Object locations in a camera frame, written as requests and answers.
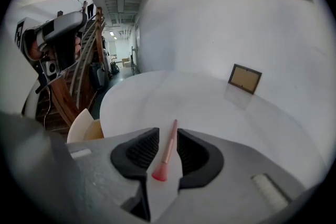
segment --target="wooden picture frame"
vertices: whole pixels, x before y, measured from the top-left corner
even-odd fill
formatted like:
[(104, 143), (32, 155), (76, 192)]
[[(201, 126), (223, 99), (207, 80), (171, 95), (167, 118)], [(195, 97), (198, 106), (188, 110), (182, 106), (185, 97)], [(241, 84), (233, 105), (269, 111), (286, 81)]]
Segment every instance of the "wooden picture frame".
[(262, 73), (259, 71), (243, 67), (235, 63), (228, 83), (241, 88), (248, 93), (254, 94), (259, 84), (261, 75)]

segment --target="cable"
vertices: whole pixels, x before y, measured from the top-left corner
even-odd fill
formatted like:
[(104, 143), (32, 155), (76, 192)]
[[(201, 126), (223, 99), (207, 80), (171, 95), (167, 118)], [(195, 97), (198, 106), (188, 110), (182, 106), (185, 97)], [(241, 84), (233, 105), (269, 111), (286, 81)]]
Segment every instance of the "cable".
[(44, 126), (44, 128), (46, 128), (46, 117), (49, 114), (50, 109), (51, 109), (51, 87), (50, 86), (48, 86), (48, 93), (49, 93), (49, 109), (47, 111), (47, 114), (44, 116), (44, 120), (43, 120), (43, 126)]

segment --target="brush handle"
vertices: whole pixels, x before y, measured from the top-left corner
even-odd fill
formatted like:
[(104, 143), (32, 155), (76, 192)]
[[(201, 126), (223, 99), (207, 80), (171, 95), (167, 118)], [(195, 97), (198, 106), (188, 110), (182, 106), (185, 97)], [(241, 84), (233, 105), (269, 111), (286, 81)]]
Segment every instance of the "brush handle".
[(174, 145), (174, 141), (177, 135), (177, 120), (174, 121), (174, 125), (173, 125), (173, 130), (172, 130), (172, 134), (169, 140), (169, 143), (166, 146), (166, 150), (162, 156), (162, 162), (163, 163), (168, 163), (169, 159), (170, 159), (170, 155), (172, 154), (172, 149), (173, 149), (173, 145)]

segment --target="wooden staircase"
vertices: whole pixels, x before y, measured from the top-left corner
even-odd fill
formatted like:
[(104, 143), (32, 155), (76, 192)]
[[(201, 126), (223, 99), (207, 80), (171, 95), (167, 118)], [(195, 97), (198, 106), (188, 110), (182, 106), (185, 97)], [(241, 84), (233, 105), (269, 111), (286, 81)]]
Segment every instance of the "wooden staircase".
[(102, 52), (101, 31), (104, 28), (101, 9), (87, 21), (81, 41), (81, 55), (77, 63), (69, 68), (63, 78), (51, 84), (51, 108), (49, 109), (49, 91), (41, 92), (36, 120), (48, 131), (55, 131), (67, 139), (70, 126), (77, 115), (85, 108), (90, 110), (96, 93), (89, 80), (89, 68), (94, 51)]

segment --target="white chair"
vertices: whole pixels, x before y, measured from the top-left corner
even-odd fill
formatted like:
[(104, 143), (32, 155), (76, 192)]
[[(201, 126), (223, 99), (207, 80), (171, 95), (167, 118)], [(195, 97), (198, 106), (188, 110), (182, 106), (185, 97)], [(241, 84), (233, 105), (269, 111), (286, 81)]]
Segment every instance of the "white chair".
[(67, 143), (84, 141), (85, 133), (92, 123), (93, 117), (87, 109), (84, 109), (73, 121), (69, 130)]

